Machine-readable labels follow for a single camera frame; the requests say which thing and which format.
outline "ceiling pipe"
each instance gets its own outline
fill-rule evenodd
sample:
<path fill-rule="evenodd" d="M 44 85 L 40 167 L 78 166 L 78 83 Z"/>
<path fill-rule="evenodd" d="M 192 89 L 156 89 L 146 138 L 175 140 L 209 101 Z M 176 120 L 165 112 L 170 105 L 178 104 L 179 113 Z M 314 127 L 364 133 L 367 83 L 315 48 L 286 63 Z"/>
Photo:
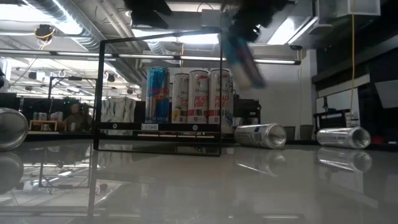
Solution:
<path fill-rule="evenodd" d="M 124 21 L 122 20 L 122 18 L 120 18 L 118 12 L 115 10 L 115 6 L 112 5 L 109 2 L 109 0 L 103 0 L 103 5 L 106 7 L 107 10 L 109 10 L 109 12 L 112 14 L 112 16 L 116 19 L 116 21 L 119 23 L 119 25 L 121 26 L 123 31 L 126 33 L 126 35 L 128 37 L 134 37 L 134 34 L 133 34 L 131 28 L 130 27 L 127 28 L 127 26 L 124 25 Z M 119 27 L 116 23 L 112 23 L 111 22 L 111 24 L 112 24 L 112 26 Z M 164 55 L 165 54 L 172 54 L 170 51 L 166 50 L 164 45 L 161 42 L 159 42 L 159 41 L 147 41 L 147 44 L 148 44 L 149 49 L 154 54 L 164 54 Z"/>
<path fill-rule="evenodd" d="M 0 35 L 25 36 L 25 35 L 35 35 L 35 33 L 23 30 L 0 30 Z M 89 35 L 61 34 L 59 32 L 54 33 L 53 36 L 63 37 L 63 38 L 91 38 Z"/>
<path fill-rule="evenodd" d="M 130 27 L 127 28 L 127 26 L 124 25 L 124 20 L 119 16 L 118 12 L 115 10 L 115 6 L 112 5 L 108 0 L 103 0 L 103 4 L 105 5 L 106 9 L 109 10 L 109 12 L 112 14 L 112 16 L 116 19 L 119 25 L 122 27 L 124 33 L 126 33 L 128 37 L 134 37 L 134 34 L 132 33 Z M 138 52 L 141 52 L 141 48 L 136 41 L 132 42 L 132 44 L 135 46 Z"/>
<path fill-rule="evenodd" d="M 73 38 L 75 42 L 91 52 L 100 50 L 100 41 L 105 40 L 104 35 L 97 29 L 87 16 L 82 13 L 80 8 L 73 1 L 57 0 L 23 0 L 30 6 L 40 10 L 42 13 L 53 17 L 60 24 L 76 22 L 82 29 L 82 36 L 91 38 Z M 117 52 L 112 45 L 107 45 L 107 52 Z M 139 72 L 132 68 L 127 62 L 117 58 L 115 61 L 107 62 L 112 65 L 129 82 L 141 83 L 142 77 Z"/>
<path fill-rule="evenodd" d="M 104 5 L 101 3 L 100 0 L 94 0 L 94 2 L 96 3 L 96 5 L 98 6 L 98 9 L 100 9 L 103 14 L 105 15 L 105 17 L 107 18 L 107 20 L 111 23 L 111 25 L 113 26 L 113 28 L 116 30 L 116 32 L 122 37 L 122 38 L 126 38 L 129 37 L 126 33 L 124 33 L 120 27 L 117 25 L 116 21 L 112 18 L 111 14 L 106 10 L 106 8 L 104 7 Z M 137 45 L 137 43 L 135 42 L 136 45 L 133 45 L 131 42 L 126 42 L 126 45 L 128 47 L 130 47 L 130 49 L 133 52 L 140 52 L 140 48 Z"/>

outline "blurry can in gripper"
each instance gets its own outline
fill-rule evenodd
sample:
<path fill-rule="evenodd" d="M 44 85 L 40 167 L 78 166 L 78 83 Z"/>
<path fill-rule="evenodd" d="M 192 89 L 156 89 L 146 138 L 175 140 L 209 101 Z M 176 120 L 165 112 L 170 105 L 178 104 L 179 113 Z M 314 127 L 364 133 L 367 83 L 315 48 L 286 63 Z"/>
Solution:
<path fill-rule="evenodd" d="M 186 124 L 188 119 L 189 74 L 174 75 L 172 95 L 172 123 Z"/>
<path fill-rule="evenodd" d="M 223 70 L 220 74 L 219 69 L 210 71 L 210 90 L 209 90 L 209 124 L 219 124 L 221 114 L 221 125 L 232 128 L 232 117 L 230 112 L 231 84 L 228 70 Z"/>
<path fill-rule="evenodd" d="M 209 75 L 204 70 L 189 73 L 188 124 L 207 124 Z"/>
<path fill-rule="evenodd" d="M 265 78 L 261 75 L 248 43 L 235 35 L 223 34 L 223 49 L 234 79 L 241 90 L 265 88 Z"/>
<path fill-rule="evenodd" d="M 170 73 L 166 68 L 148 69 L 146 123 L 169 122 L 169 78 Z"/>

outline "ceiling light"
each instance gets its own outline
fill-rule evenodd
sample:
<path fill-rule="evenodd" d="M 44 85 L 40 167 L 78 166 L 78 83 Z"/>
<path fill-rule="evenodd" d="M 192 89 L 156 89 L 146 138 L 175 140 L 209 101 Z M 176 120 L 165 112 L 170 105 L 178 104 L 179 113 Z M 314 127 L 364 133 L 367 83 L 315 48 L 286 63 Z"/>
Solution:
<path fill-rule="evenodd" d="M 119 57 L 124 58 L 141 58 L 141 59 L 174 59 L 171 55 L 136 55 L 136 54 L 119 54 Z"/>
<path fill-rule="evenodd" d="M 41 50 L 11 50 L 11 49 L 0 49 L 2 54 L 36 54 L 36 55 L 50 55 L 50 52 Z"/>
<path fill-rule="evenodd" d="M 75 88 L 75 87 L 68 87 L 67 90 L 70 91 L 70 92 L 74 92 L 74 93 L 79 93 L 80 92 L 80 90 L 78 88 Z"/>
<path fill-rule="evenodd" d="M 150 35 L 159 35 L 159 34 L 169 34 L 172 31 L 169 30 L 132 30 L 136 37 L 145 37 Z M 186 44 L 218 44 L 218 34 L 202 34 L 202 35 L 185 35 L 179 38 L 176 37 L 164 37 L 158 39 L 150 39 L 145 41 L 164 41 L 164 42 L 183 42 Z"/>
<path fill-rule="evenodd" d="M 219 57 L 201 57 L 201 56 L 181 56 L 182 60 L 206 60 L 212 62 L 219 62 Z"/>
<path fill-rule="evenodd" d="M 284 65 L 294 65 L 296 64 L 293 60 L 271 60 L 271 59 L 254 59 L 256 63 L 268 63 L 268 64 L 284 64 Z"/>
<path fill-rule="evenodd" d="M 295 27 L 294 21 L 291 18 L 287 18 L 285 22 L 275 31 L 274 35 L 268 41 L 267 44 L 272 45 L 283 45 L 286 44 L 290 38 L 294 35 Z"/>
<path fill-rule="evenodd" d="M 316 23 L 317 21 L 318 17 L 312 18 L 312 20 L 305 27 L 303 27 L 303 29 L 301 29 L 298 33 L 296 33 L 287 43 L 292 44 L 293 42 L 295 42 L 301 35 L 305 33 L 305 31 L 311 28 L 311 26 L 314 25 L 314 23 Z"/>

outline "energy drink can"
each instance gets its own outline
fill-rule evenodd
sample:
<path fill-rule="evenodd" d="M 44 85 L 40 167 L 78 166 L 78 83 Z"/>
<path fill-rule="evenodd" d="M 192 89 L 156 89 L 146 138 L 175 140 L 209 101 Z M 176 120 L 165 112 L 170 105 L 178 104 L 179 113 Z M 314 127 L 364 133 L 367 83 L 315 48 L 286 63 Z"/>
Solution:
<path fill-rule="evenodd" d="M 39 113 L 38 112 L 33 112 L 33 120 L 38 121 L 39 120 Z"/>
<path fill-rule="evenodd" d="M 154 67 L 147 74 L 146 123 L 169 122 L 169 78 L 166 68 Z"/>
<path fill-rule="evenodd" d="M 209 75 L 204 70 L 189 73 L 188 124 L 207 124 Z"/>
<path fill-rule="evenodd" d="M 286 131 L 280 124 L 258 124 L 239 126 L 234 138 L 242 146 L 280 149 L 286 143 Z"/>
<path fill-rule="evenodd" d="M 228 70 L 223 70 L 220 74 L 219 69 L 210 71 L 210 93 L 209 93 L 209 124 L 219 124 L 221 115 L 221 125 L 223 128 L 232 128 L 232 117 L 230 113 L 231 99 L 231 76 Z"/>
<path fill-rule="evenodd" d="M 189 74 L 174 75 L 172 95 L 172 123 L 186 124 L 188 119 Z"/>
<path fill-rule="evenodd" d="M 76 123 L 70 124 L 70 131 L 76 131 Z"/>
<path fill-rule="evenodd" d="M 234 79 L 241 90 L 265 88 L 265 78 L 260 74 L 246 41 L 235 35 L 222 35 L 223 49 Z"/>

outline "silver can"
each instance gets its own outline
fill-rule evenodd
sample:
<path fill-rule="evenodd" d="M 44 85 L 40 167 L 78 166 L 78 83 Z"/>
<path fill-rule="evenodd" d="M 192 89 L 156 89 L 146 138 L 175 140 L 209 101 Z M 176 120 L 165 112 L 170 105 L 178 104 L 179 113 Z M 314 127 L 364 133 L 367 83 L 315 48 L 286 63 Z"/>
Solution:
<path fill-rule="evenodd" d="M 188 119 L 189 74 L 174 75 L 172 95 L 172 123 L 186 124 Z"/>
<path fill-rule="evenodd" d="M 209 109 L 209 75 L 204 70 L 189 73 L 188 123 L 207 124 Z"/>
<path fill-rule="evenodd" d="M 71 123 L 70 124 L 70 131 L 75 131 L 76 130 L 76 124 L 75 123 Z"/>
<path fill-rule="evenodd" d="M 219 69 L 210 71 L 209 124 L 219 124 L 221 115 L 221 125 L 229 128 L 232 127 L 231 108 L 229 105 L 231 99 L 230 78 L 228 70 L 223 70 L 222 74 L 220 74 Z"/>
<path fill-rule="evenodd" d="M 371 135 L 360 127 L 325 128 L 319 130 L 317 140 L 322 146 L 364 149 L 371 143 Z"/>
<path fill-rule="evenodd" d="M 276 123 L 244 125 L 236 128 L 234 138 L 242 146 L 280 149 L 286 143 L 286 131 Z"/>

